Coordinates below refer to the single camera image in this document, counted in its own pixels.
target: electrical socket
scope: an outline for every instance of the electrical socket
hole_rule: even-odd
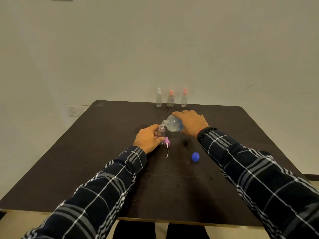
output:
[[[81,116],[87,108],[90,106],[85,105],[64,105],[66,112],[70,117],[79,117]]]

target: black pants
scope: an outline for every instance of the black pants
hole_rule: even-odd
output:
[[[142,221],[119,221],[113,239],[155,239],[155,223]],[[169,224],[166,239],[209,239],[204,226]]]

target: hand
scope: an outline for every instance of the hand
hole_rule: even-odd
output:
[[[157,137],[157,124],[141,129],[136,135],[133,146],[138,146],[144,150],[146,154],[153,151],[160,143],[164,142],[164,137]]]
[[[173,112],[173,116],[181,119],[184,125],[182,133],[197,138],[197,134],[204,128],[208,127],[205,118],[198,115],[196,111],[183,110],[182,112]]]

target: black beaded bracelet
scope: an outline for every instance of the black beaded bracelet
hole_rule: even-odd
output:
[[[217,130],[217,128],[209,126],[209,127],[204,128],[203,130],[201,130],[197,135],[197,140],[199,141],[199,143],[201,144],[202,140],[204,139],[204,136],[206,136],[207,133],[209,133],[213,130]]]

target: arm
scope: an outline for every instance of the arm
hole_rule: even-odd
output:
[[[197,137],[208,127],[195,111],[174,112],[184,133]],[[219,130],[198,140],[272,238],[319,238],[319,191],[281,167],[270,153],[239,144]]]
[[[164,140],[156,137],[157,128],[154,124],[141,129],[133,146],[79,186],[72,198],[23,238],[106,238],[137,173],[146,164],[146,154]]]

